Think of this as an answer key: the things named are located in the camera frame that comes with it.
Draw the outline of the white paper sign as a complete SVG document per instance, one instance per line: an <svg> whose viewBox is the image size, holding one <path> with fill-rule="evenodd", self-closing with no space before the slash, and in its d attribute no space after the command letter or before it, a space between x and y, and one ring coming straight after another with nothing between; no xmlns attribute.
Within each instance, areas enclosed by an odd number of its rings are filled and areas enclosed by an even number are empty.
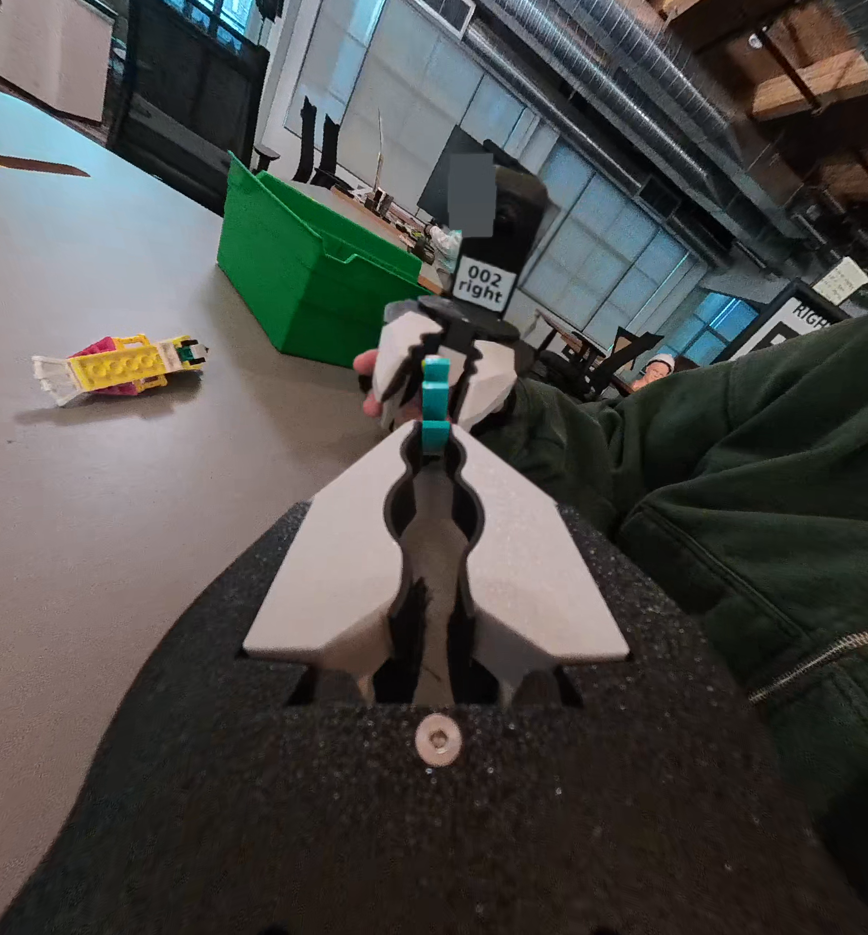
<svg viewBox="0 0 868 935"><path fill-rule="evenodd" d="M867 284L868 274L846 255L817 280L812 288L818 296L838 307Z"/></svg>

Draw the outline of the yellow pink lego model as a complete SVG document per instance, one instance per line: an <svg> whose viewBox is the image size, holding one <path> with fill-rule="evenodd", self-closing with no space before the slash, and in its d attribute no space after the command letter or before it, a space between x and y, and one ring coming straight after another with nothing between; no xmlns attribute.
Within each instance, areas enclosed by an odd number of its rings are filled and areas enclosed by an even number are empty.
<svg viewBox="0 0 868 935"><path fill-rule="evenodd" d="M182 335L151 341L145 334L104 337L70 357L34 355L33 374L61 408L94 395L135 397L166 387L170 377L200 373L207 345Z"/></svg>

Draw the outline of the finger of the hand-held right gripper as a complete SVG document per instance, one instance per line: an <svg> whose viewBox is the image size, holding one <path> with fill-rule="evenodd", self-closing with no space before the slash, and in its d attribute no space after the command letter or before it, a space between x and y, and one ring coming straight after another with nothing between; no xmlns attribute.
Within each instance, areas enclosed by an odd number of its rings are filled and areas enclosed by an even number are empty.
<svg viewBox="0 0 868 935"><path fill-rule="evenodd" d="M472 342L451 388L449 420L452 424L471 431L504 407L517 381L515 358L511 345L486 339Z"/></svg>
<svg viewBox="0 0 868 935"><path fill-rule="evenodd" d="M436 323L421 312L386 313L372 376L372 395L381 405L382 431L419 408L424 359L436 347Z"/></svg>

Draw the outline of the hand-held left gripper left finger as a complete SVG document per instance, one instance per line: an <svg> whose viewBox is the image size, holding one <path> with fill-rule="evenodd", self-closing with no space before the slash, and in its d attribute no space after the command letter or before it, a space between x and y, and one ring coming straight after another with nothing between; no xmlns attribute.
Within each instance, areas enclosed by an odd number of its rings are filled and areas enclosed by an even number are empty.
<svg viewBox="0 0 868 935"><path fill-rule="evenodd" d="M366 701L409 695L394 616L409 591L409 425L311 500L242 649L251 658L353 677Z"/></svg>

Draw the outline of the long wooden table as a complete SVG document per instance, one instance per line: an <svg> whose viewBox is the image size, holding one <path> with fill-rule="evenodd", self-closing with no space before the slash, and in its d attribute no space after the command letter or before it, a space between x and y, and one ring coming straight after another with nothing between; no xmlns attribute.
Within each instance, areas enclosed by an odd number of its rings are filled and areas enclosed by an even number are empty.
<svg viewBox="0 0 868 935"><path fill-rule="evenodd" d="M328 190L304 182L290 181L285 182L284 185L297 190L299 193L303 193L312 201L333 210L350 222L370 231L378 238L389 242L393 246L397 246L400 251L406 252L412 259L420 260L419 257L410 252L406 235L396 230L395 226L388 221L373 214L369 208L365 207L348 194L335 188ZM440 296L444 294L444 287L440 275L430 263L420 261L418 284L434 295Z"/></svg>

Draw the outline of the long teal lego piece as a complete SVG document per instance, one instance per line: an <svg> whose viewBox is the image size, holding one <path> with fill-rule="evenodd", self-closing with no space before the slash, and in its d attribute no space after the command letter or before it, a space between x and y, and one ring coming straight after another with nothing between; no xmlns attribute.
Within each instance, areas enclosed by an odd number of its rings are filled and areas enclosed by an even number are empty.
<svg viewBox="0 0 868 935"><path fill-rule="evenodd" d="M450 361L439 355L423 360L421 386L421 447L426 457L439 456L451 436L449 420Z"/></svg>

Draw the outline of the person's green jacket torso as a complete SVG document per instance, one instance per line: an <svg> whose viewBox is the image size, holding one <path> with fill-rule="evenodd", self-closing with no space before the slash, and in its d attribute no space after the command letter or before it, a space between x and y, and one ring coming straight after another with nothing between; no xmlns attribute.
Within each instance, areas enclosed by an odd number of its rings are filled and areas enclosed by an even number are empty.
<svg viewBox="0 0 868 935"><path fill-rule="evenodd" d="M686 611L767 725L788 783L868 905L868 548L701 543L652 508L619 547Z"/></svg>

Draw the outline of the person's right hand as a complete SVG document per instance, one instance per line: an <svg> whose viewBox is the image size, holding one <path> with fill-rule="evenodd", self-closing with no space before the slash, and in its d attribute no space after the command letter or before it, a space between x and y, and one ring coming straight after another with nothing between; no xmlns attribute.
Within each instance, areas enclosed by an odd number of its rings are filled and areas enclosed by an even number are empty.
<svg viewBox="0 0 868 935"><path fill-rule="evenodd" d="M363 412L375 420L381 420L383 412L383 401L377 396L374 383L374 372L378 357L379 350L377 348L371 349L355 357L352 364L353 370L358 377L359 387L364 394Z"/></svg>

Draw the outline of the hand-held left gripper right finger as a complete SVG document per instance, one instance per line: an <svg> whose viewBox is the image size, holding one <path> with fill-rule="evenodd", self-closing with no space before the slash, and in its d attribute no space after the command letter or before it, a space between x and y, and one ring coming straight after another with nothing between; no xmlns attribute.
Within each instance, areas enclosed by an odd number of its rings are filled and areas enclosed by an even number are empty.
<svg viewBox="0 0 868 935"><path fill-rule="evenodd" d="M465 538L447 636L454 701L494 704L535 673L626 660L556 502L458 426L447 476Z"/></svg>

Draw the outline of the black cabinet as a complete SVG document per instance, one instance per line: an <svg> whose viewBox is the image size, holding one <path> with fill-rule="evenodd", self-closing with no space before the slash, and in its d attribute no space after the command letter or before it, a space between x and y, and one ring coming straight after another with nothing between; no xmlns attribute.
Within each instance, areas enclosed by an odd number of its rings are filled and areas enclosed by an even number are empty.
<svg viewBox="0 0 868 935"><path fill-rule="evenodd" d="M269 50L222 2L129 3L120 99L106 147L223 215L234 160L248 168Z"/></svg>

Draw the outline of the black chair back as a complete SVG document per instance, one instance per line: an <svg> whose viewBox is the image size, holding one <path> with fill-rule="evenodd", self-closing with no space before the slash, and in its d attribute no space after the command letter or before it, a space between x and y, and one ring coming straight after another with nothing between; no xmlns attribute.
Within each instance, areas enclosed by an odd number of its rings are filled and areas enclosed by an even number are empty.
<svg viewBox="0 0 868 935"><path fill-rule="evenodd" d="M337 168L338 137L339 125L329 115L326 115L323 121L321 158L318 166L313 171L311 185L327 190L337 185L338 178L335 170Z"/></svg>
<svg viewBox="0 0 868 935"><path fill-rule="evenodd" d="M317 108L305 95L300 110L300 152L292 181L309 183L314 171L314 149Z"/></svg>

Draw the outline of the black office chair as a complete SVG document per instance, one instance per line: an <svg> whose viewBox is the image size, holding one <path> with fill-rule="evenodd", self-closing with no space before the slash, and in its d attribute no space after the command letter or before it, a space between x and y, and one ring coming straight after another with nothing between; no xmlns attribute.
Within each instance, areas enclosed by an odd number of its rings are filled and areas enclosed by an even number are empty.
<svg viewBox="0 0 868 935"><path fill-rule="evenodd" d="M622 376L623 370L634 368L638 357L661 340L661 335L645 332L636 336L619 326L614 344L604 351L582 333L554 327L536 350L531 375L579 403L599 400L608 391L625 398L633 390Z"/></svg>

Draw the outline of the white cardboard box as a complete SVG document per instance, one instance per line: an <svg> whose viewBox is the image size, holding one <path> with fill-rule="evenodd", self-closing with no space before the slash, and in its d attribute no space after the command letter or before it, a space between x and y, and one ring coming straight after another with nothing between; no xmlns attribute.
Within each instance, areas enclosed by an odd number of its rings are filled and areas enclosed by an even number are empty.
<svg viewBox="0 0 868 935"><path fill-rule="evenodd" d="M0 1L0 78L53 111L100 123L117 17L99 1Z"/></svg>

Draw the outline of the yellow brown flat strip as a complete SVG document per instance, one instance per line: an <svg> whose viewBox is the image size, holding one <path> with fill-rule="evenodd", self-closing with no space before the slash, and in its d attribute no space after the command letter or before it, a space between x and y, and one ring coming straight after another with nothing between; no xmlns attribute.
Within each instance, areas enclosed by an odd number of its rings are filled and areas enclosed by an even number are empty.
<svg viewBox="0 0 868 935"><path fill-rule="evenodd" d="M62 163L28 159L0 154L0 169L9 169L41 174L55 174L60 176L89 178L89 173Z"/></svg>

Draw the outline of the green plastic bin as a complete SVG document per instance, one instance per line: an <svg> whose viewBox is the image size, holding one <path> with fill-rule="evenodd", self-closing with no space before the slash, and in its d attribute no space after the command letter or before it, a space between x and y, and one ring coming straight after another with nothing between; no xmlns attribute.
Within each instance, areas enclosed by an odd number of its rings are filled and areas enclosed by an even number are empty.
<svg viewBox="0 0 868 935"><path fill-rule="evenodd" d="M429 294L419 258L235 156L217 263L279 352L342 368L388 304Z"/></svg>

